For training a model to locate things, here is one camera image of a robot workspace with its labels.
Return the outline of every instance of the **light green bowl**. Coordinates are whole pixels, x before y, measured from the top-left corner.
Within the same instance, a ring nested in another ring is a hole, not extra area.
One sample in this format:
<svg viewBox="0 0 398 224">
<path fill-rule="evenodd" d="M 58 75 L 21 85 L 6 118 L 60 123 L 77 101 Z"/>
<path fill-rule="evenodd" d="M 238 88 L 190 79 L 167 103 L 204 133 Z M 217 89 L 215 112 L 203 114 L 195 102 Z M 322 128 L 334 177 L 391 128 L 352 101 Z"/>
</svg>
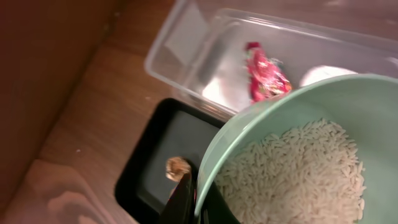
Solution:
<svg viewBox="0 0 398 224">
<path fill-rule="evenodd" d="M 256 103 L 234 116 L 214 137 L 201 162 L 195 215 L 229 156 L 270 133 L 282 134 L 320 118 L 342 125 L 358 144 L 367 187 L 359 223 L 398 223 L 398 80 L 379 75 L 330 78 L 279 101 Z"/>
</svg>

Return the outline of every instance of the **candy wrapper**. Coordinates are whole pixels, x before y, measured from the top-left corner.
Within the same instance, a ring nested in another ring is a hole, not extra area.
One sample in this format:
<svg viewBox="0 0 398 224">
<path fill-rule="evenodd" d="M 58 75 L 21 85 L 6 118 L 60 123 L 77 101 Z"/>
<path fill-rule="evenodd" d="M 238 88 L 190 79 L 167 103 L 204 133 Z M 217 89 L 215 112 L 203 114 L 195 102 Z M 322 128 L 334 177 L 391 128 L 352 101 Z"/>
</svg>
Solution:
<svg viewBox="0 0 398 224">
<path fill-rule="evenodd" d="M 253 103 L 287 93 L 292 89 L 282 72 L 283 63 L 274 58 L 268 59 L 260 43 L 248 43 L 246 53 L 246 66 L 250 74 L 249 90 Z"/>
</svg>

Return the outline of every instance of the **clear plastic container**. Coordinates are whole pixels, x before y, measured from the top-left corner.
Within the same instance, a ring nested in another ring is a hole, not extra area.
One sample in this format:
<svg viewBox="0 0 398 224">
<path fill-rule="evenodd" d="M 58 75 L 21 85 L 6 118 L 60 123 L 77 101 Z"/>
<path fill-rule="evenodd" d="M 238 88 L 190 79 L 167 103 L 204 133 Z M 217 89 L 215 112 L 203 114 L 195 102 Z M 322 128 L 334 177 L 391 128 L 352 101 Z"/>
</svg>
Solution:
<svg viewBox="0 0 398 224">
<path fill-rule="evenodd" d="M 397 78 L 396 9 L 393 0 L 178 0 L 145 68 L 185 101 L 227 115 L 250 105 L 247 42 L 283 61 L 293 88 L 320 65 Z"/>
</svg>

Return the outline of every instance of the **brown wood surface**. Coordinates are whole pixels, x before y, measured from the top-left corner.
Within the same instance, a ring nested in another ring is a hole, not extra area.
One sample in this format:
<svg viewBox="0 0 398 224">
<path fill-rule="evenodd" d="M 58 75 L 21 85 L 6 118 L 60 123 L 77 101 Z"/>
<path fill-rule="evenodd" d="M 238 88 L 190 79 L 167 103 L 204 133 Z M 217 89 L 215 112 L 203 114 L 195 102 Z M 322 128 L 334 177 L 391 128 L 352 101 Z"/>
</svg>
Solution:
<svg viewBox="0 0 398 224">
<path fill-rule="evenodd" d="M 283 1 L 270 10 L 274 16 L 292 12 L 288 17 L 303 21 L 306 13 L 316 14 L 318 4 L 302 7 L 298 1 Z M 132 0 L 126 5 L 10 204 L 6 224 L 134 223 L 116 203 L 114 186 L 157 103 L 171 96 L 170 87 L 148 76 L 143 63 L 172 4 Z M 363 12 L 357 16 L 373 27 L 358 25 L 358 30 L 396 36 L 377 31 L 378 25 L 383 30 L 391 26 L 384 17 L 366 21 Z M 358 17 L 348 24 L 354 26 Z"/>
<path fill-rule="evenodd" d="M 0 3 L 0 212 L 104 36 L 118 0 Z"/>
</svg>

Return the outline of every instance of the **white rice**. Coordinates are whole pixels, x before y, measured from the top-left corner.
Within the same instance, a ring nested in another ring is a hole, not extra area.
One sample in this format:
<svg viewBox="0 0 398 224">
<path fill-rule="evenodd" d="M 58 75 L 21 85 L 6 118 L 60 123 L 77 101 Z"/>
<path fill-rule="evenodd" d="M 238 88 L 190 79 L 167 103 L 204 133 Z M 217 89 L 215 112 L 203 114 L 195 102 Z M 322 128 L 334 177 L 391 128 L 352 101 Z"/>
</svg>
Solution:
<svg viewBox="0 0 398 224">
<path fill-rule="evenodd" d="M 270 134 L 228 159 L 216 184 L 244 224 L 352 224 L 362 219 L 366 187 L 345 132 L 322 119 Z"/>
</svg>

